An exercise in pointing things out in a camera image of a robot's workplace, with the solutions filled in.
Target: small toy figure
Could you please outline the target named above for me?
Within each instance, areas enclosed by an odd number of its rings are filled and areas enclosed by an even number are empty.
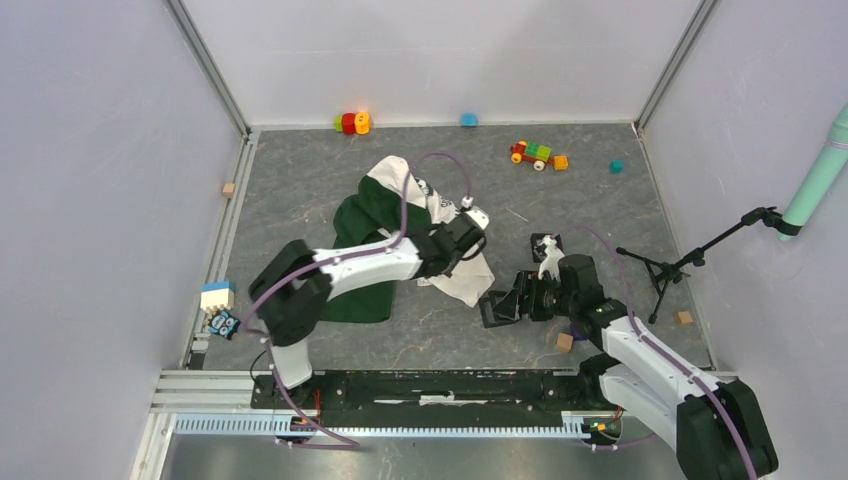
[[[527,143],[520,141],[509,147],[512,152],[512,163],[521,163],[522,161],[531,162],[533,168],[541,172],[546,165],[553,164],[554,170],[568,169],[568,158],[565,155],[551,156],[551,147],[539,145],[538,143]]]
[[[233,335],[241,325],[241,320],[230,315],[229,312],[218,312],[211,319],[206,321],[209,326],[209,333],[220,335],[227,340],[232,340]]]

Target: small wooden cube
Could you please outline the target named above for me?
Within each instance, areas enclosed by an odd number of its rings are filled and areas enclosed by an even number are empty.
[[[225,183],[224,188],[221,190],[221,194],[227,198],[233,198],[234,193],[236,193],[236,184]]]
[[[677,320],[677,323],[679,323],[681,325],[688,325],[690,323],[695,323],[695,319],[692,318],[692,314],[689,313],[688,310],[684,310],[682,312],[675,313],[674,319]]]
[[[562,353],[568,353],[571,351],[571,347],[574,345],[574,337],[567,333],[560,333],[557,335],[557,344],[556,349]]]

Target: colorful toy train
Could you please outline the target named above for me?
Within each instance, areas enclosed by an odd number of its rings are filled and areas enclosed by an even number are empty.
[[[509,147],[512,152],[512,163],[530,162],[537,171],[542,171],[547,165],[553,165],[554,170],[568,169],[568,158],[565,155],[551,156],[551,147],[520,141]]]

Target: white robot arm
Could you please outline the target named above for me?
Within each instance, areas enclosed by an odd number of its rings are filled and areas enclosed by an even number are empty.
[[[488,224],[486,213],[473,207],[448,224],[411,232],[400,242],[394,236],[378,243],[336,250],[311,250],[303,240],[286,245],[250,285],[248,291],[254,300],[306,264],[326,265],[283,287],[258,310],[268,328],[272,361],[284,386],[294,388],[312,377],[307,337],[328,301],[377,283],[450,274],[457,263],[476,255],[485,246],[484,231]],[[366,254],[368,251],[379,253]],[[332,261],[342,257],[348,259]]]

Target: gray floor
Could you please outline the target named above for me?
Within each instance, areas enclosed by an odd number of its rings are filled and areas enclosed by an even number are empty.
[[[569,157],[567,171],[536,172],[509,161],[519,140],[548,145]],[[338,204],[356,192],[359,180],[389,154],[416,158],[439,150],[458,156],[471,172],[475,205],[491,217],[484,253],[496,280],[507,290],[519,269],[532,268],[532,232],[560,231],[584,223],[616,245],[656,259],[675,252],[648,165],[629,125],[533,125],[375,129],[364,136],[331,130],[264,132],[229,260],[227,278],[236,283],[235,313],[249,306],[247,286],[289,241],[303,238],[314,248],[332,245]],[[608,171],[612,159],[624,171]],[[449,161],[428,159],[416,170],[443,195],[459,199],[463,181]],[[607,294],[623,299],[610,255],[585,232],[564,234],[566,253],[594,256]],[[656,301],[644,267],[624,262],[633,285],[636,312],[647,318]],[[660,339],[696,365],[709,365],[697,325],[678,326],[672,315],[693,310],[685,283],[670,289],[652,328]],[[569,354],[554,349],[568,321],[521,322],[483,329],[477,308],[468,308],[433,287],[398,285],[394,314],[375,325],[320,322],[310,336],[316,369],[569,368],[597,353],[586,342]],[[214,338],[204,368],[244,370],[261,351],[253,337]]]

